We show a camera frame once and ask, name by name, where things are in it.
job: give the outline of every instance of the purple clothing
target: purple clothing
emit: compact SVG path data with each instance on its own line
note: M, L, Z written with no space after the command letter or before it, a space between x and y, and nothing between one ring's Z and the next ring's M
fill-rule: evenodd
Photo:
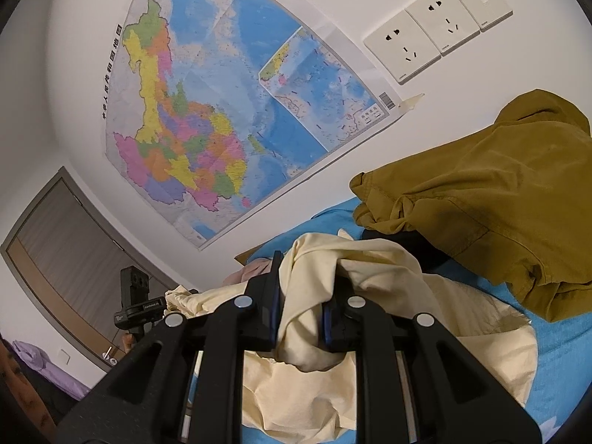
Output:
M13 349L31 369L36 370L74 399L79 401L90 391L82 382L77 381L65 370L51 363L47 354L39 347L15 340Z

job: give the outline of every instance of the blue bed sheet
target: blue bed sheet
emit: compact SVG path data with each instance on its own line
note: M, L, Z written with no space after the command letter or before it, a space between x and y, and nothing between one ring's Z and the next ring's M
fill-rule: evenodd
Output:
M353 198L316 214L309 221L268 241L249 260L271 258L275 250L286 252L294 240L307 232L337 234L340 228L344 228L353 238L360 238L363 228L356 225L352 216L359 203L359 199ZM477 287L532 320L539 347L539 364L526 410L540 425L546 442L567 420L592 382L592 313L551 324L520 306L505 284L493 286L453 260L442 265L437 273ZM259 430L243 428L245 444L276 442ZM355 432L346 432L335 443L354 444Z

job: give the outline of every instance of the wall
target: wall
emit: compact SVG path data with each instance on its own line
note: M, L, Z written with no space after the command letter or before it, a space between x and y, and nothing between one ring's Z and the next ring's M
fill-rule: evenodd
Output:
M378 64L363 37L414 0L311 1ZM592 116L592 27L576 1L508 0L514 16L408 83L391 80L403 98L425 93L414 111L198 252L104 156L102 78L114 28L130 2L54 0L47 69L55 130L72 168L92 190L91 200L108 211L114 226L141 242L142 252L171 277L199 289L218 286L236 270L237 253L350 198L352 176L480 130L520 93L555 91Z
M51 0L21 0L0 35L0 241L47 181L66 163L49 117L45 58ZM39 313L0 259L0 332L50 358L64 349L67 372L94 385L103 372L74 349Z

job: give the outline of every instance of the black device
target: black device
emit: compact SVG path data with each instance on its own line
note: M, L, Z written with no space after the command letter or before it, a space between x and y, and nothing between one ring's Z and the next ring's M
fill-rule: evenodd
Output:
M241 444L243 354L276 346L281 253L206 316L169 314L58 426L55 444L177 444L203 351L189 444ZM430 314L390 316L336 277L323 341L356 351L357 444L541 444L514 398Z
M158 322L167 308L164 297L149 299L150 278L140 269L130 266L121 270L121 311L113 322L118 329L127 330L139 342L145 335L144 325Z

